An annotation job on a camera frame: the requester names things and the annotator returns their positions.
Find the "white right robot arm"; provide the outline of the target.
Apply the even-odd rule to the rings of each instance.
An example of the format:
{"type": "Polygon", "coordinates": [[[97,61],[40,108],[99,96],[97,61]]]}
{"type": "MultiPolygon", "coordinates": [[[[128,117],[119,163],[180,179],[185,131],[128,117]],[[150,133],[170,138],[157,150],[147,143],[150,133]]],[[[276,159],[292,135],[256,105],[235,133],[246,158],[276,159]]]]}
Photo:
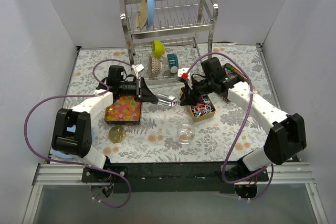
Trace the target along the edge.
{"type": "Polygon", "coordinates": [[[283,164],[307,147],[302,116],[273,106],[253,91],[246,76],[226,71],[216,57],[203,61],[201,66],[204,74],[200,81],[194,79],[191,69],[178,70],[177,76],[184,83],[181,105],[197,105],[202,96],[217,93],[245,110],[267,133],[263,147],[243,156],[231,168],[242,180],[251,180],[257,170],[270,164],[283,164]]]}

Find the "tin with gummy candies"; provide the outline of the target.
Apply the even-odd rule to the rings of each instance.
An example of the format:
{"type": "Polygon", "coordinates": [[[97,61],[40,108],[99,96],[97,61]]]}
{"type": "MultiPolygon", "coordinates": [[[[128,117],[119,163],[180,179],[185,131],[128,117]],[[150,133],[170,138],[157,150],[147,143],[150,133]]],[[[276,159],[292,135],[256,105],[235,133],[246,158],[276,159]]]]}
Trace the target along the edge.
{"type": "Polygon", "coordinates": [[[140,125],[142,103],[123,95],[106,108],[104,120],[110,125],[140,125]]]}

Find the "silver metal scoop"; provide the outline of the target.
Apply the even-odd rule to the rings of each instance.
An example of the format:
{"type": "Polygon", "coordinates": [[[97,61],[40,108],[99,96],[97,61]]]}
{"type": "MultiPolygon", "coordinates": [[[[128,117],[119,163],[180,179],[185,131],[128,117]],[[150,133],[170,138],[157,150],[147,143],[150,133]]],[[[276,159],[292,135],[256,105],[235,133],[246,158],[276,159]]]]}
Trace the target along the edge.
{"type": "Polygon", "coordinates": [[[177,105],[177,98],[172,95],[157,94],[157,105],[173,108],[177,105]]]}

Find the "clear glass jar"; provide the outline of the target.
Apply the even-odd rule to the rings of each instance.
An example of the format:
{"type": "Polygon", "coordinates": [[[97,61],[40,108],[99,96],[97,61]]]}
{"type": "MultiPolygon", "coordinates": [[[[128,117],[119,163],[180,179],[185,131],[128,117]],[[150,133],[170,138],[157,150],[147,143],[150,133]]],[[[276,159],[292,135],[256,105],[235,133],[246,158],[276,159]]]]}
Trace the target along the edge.
{"type": "Polygon", "coordinates": [[[189,144],[194,140],[195,129],[189,124],[182,124],[177,129],[177,137],[181,144],[189,144]]]}

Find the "tin with star candies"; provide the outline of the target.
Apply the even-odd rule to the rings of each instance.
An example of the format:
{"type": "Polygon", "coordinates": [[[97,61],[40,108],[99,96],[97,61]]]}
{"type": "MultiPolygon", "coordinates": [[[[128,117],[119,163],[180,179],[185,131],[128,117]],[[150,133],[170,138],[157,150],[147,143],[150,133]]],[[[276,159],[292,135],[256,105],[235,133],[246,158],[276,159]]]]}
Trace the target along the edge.
{"type": "Polygon", "coordinates": [[[246,78],[246,76],[244,74],[242,74],[237,68],[235,68],[233,65],[231,65],[230,63],[225,63],[223,66],[225,72],[227,74],[229,73],[237,73],[239,76],[241,76],[246,82],[249,82],[248,79],[246,78]]]}

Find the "gold tin with lollipops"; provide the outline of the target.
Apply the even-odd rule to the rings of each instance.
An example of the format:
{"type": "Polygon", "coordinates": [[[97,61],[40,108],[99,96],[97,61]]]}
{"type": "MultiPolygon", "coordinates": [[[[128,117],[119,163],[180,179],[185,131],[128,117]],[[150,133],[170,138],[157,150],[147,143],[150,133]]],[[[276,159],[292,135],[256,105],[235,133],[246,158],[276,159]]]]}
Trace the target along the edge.
{"type": "Polygon", "coordinates": [[[201,103],[197,105],[187,105],[186,109],[195,123],[212,118],[216,112],[208,95],[202,96],[201,103]]]}

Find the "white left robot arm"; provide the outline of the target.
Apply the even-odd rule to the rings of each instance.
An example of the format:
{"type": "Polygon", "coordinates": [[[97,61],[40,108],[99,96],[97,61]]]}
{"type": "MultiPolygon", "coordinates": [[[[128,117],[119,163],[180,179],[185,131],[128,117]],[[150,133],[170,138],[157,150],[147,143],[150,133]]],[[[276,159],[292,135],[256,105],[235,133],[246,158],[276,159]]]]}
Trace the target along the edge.
{"type": "Polygon", "coordinates": [[[111,65],[108,76],[99,81],[93,96],[71,109],[60,109],[56,114],[51,147],[74,157],[77,161],[95,167],[93,175],[100,182],[111,178],[112,170],[105,165],[107,157],[92,146],[91,122],[101,111],[122,95],[131,95],[139,102],[157,103],[158,98],[141,77],[142,64],[132,65],[132,81],[126,81],[124,67],[111,65]]]}

